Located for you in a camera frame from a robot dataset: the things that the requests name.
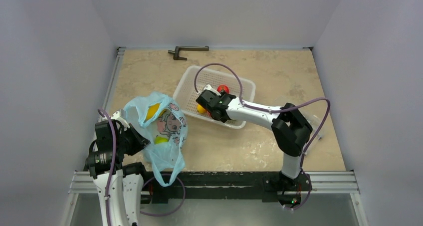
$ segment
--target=basket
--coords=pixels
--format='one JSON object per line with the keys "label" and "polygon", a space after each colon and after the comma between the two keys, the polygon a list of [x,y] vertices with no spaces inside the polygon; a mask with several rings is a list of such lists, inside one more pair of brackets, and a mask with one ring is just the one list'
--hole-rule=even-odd
{"label": "basket", "polygon": [[[241,129],[244,127],[245,121],[228,120],[225,123],[222,123],[212,119],[207,115],[207,113],[200,114],[197,111],[198,103],[196,102],[196,99],[198,98],[199,94],[197,94],[196,90],[194,89],[194,77],[199,69],[200,67],[196,65],[188,67],[181,80],[179,81],[175,92],[173,93],[173,98],[179,104],[183,113],[195,118],[213,122],[215,124],[224,125],[232,129]],[[244,78],[239,79],[241,80],[243,87],[243,99],[249,102],[253,102],[255,96],[254,82]],[[201,91],[207,84],[210,84],[214,89],[217,89],[219,85],[226,85],[229,87],[230,94],[239,97],[240,87],[238,81],[232,74],[205,68],[199,73],[197,77],[197,89]]]}

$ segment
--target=lemon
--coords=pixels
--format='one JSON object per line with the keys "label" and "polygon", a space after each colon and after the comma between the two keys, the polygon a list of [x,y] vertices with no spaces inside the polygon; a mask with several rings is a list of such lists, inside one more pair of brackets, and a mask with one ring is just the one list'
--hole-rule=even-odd
{"label": "lemon", "polygon": [[206,109],[204,109],[202,106],[197,105],[197,111],[198,111],[200,114],[204,114],[207,110],[206,110]]}
{"label": "lemon", "polygon": [[167,143],[168,142],[168,139],[166,139],[166,138],[162,138],[162,137],[156,137],[155,139],[154,139],[154,144],[161,144],[161,143]]}
{"label": "lemon", "polygon": [[147,111],[147,116],[146,116],[145,121],[147,121],[147,120],[151,119],[151,118],[154,116],[154,114],[157,112],[157,110],[159,109],[159,107],[160,107],[160,103],[157,103],[157,104],[155,104],[155,105],[150,106],[150,107],[148,108],[148,111]]}

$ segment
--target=light blue plastic bag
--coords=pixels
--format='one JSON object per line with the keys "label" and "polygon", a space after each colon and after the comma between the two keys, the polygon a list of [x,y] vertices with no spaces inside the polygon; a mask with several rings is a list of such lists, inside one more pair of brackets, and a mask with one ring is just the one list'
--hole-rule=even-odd
{"label": "light blue plastic bag", "polygon": [[[157,103],[160,103],[160,106],[156,114],[145,122],[149,107]],[[188,125],[184,114],[179,109],[179,105],[167,95],[152,92],[148,97],[139,96],[132,99],[125,105],[124,110],[126,111],[125,120],[131,123],[138,133],[151,142],[142,152],[144,153],[144,158],[151,162],[157,182],[163,187],[171,185],[179,172],[185,167],[181,149],[187,139]],[[170,111],[171,114],[160,116],[160,113],[164,110]],[[161,125],[164,129],[162,133],[167,134],[167,137],[169,137],[168,142],[155,145],[154,139],[156,136],[153,135],[151,130],[154,122],[162,123]],[[169,182],[165,183],[160,172],[169,168],[172,168],[173,172]]]}

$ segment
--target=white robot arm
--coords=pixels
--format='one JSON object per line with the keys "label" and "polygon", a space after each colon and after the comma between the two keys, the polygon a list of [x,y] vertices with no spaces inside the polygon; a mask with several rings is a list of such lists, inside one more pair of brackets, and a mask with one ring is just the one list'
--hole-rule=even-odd
{"label": "white robot arm", "polygon": [[[138,134],[132,125],[126,122],[124,114],[125,112],[120,110],[111,116],[117,138],[114,171],[108,171],[112,163],[113,141],[110,134],[110,125],[105,118],[95,125],[97,139],[90,147],[85,162],[86,169],[89,170],[97,189],[104,226],[109,225],[107,211],[110,216],[110,226],[140,225],[139,211],[145,168],[142,163],[122,166],[122,161],[124,154],[134,155],[144,149],[150,141]],[[112,174],[112,176],[109,195],[106,196],[109,174]]]}
{"label": "white robot arm", "polygon": [[[238,97],[224,91],[218,92],[210,85],[204,87],[197,103],[209,111],[215,120],[242,120],[273,131],[279,148],[284,152],[282,174],[290,179],[298,177],[303,147],[310,139],[313,128],[299,110],[274,113],[294,105],[287,103],[284,107],[271,107],[247,101],[241,103]],[[268,112],[254,108],[266,109]]]}

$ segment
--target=beige table surface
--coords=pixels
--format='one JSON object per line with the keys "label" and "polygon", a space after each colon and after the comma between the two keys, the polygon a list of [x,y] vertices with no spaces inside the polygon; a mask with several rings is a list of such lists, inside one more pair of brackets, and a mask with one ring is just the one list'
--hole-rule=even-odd
{"label": "beige table surface", "polygon": [[[123,108],[136,96],[152,91],[173,95],[185,70],[191,65],[211,62],[231,67],[240,77],[256,84],[254,102],[263,105],[294,104],[323,96],[320,79],[310,51],[212,50],[183,51],[188,61],[173,60],[166,50],[126,50],[119,72],[110,112]],[[211,69],[226,71],[212,66]],[[304,108],[322,118],[325,102]],[[278,171],[283,153],[273,133],[251,123],[233,130],[187,116],[188,138],[182,148],[184,171]],[[345,170],[338,141],[329,118],[325,136],[313,145],[305,158],[306,171]],[[142,153],[126,157],[124,164],[144,162]]]}

